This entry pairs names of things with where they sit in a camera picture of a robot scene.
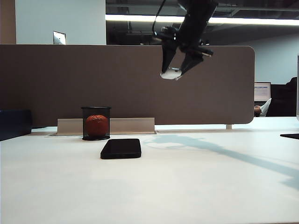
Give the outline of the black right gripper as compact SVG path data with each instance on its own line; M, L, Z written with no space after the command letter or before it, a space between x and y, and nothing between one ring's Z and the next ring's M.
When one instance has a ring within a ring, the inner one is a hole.
M179 28L162 27L155 31L154 37L161 41L163 61L161 74L168 71L176 50L185 53L185 58L179 68L179 80L188 70L203 62L203 56L212 56L213 52L200 45L200 39L205 31L209 19L214 13L214 7L183 7L186 15Z

